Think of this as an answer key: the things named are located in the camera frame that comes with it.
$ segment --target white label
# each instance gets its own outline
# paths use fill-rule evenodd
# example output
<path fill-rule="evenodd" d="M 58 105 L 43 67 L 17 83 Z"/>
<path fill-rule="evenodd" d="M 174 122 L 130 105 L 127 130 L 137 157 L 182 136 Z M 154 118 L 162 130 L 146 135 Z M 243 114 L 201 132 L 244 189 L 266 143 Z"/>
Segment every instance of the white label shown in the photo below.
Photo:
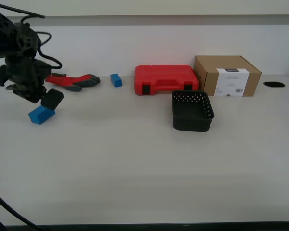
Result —
<path fill-rule="evenodd" d="M 217 96 L 243 96 L 250 73 L 246 69 L 217 69 L 215 94 Z"/>

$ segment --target brown box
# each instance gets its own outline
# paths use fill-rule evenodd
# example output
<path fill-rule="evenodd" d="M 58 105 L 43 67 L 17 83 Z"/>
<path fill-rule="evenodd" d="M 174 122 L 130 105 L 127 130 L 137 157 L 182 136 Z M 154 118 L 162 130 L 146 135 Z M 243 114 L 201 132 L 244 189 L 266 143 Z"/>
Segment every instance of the brown box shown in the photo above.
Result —
<path fill-rule="evenodd" d="M 261 72 L 242 56 L 196 56 L 194 71 L 199 78 L 201 90 L 211 96 L 215 94 L 220 74 L 218 68 L 246 69 L 249 74 L 243 96 L 254 95 Z"/>

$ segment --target cardboard box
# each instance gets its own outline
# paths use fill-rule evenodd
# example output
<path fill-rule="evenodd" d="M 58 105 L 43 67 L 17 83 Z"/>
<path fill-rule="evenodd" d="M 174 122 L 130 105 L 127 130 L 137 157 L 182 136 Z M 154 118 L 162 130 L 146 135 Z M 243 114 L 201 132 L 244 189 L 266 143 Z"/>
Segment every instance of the cardboard box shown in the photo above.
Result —
<path fill-rule="evenodd" d="M 211 96 L 253 96 L 261 76 L 242 56 L 196 56 L 194 71 Z"/>

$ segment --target tabletop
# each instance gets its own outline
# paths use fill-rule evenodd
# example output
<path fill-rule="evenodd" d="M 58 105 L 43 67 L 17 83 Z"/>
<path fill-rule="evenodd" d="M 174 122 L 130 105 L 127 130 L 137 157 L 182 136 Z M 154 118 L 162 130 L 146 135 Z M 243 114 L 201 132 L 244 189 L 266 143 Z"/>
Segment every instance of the tabletop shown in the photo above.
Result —
<path fill-rule="evenodd" d="M 0 196 L 11 207 L 37 224 L 289 221 L 289 79 L 210 97 L 206 133 L 175 130 L 171 94 L 138 96 L 122 79 L 61 89 L 42 125 L 28 117 L 37 104 L 0 87 Z M 0 220 L 22 224 L 1 207 Z"/>

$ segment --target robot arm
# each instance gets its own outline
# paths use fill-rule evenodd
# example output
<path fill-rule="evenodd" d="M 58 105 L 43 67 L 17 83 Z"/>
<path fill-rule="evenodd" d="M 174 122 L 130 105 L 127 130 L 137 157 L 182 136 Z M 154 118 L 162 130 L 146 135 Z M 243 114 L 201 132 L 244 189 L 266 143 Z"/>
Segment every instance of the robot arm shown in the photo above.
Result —
<path fill-rule="evenodd" d="M 42 42 L 38 33 L 30 28 L 24 20 L 31 17 L 43 18 L 43 15 L 24 12 L 0 4 L 0 7 L 30 14 L 19 23 L 13 23 L 0 13 L 0 58 L 5 58 L 5 65 L 0 67 L 0 86 L 7 80 L 14 84 L 10 86 L 13 93 L 33 103 L 41 100 L 47 108 L 55 109 L 63 99 L 63 93 L 51 89 L 46 93 L 44 80 L 51 74 L 51 69 L 60 69 L 62 64 L 56 59 L 44 55 L 41 51 Z M 58 66 L 36 60 L 37 52 L 44 58 L 57 62 Z"/>

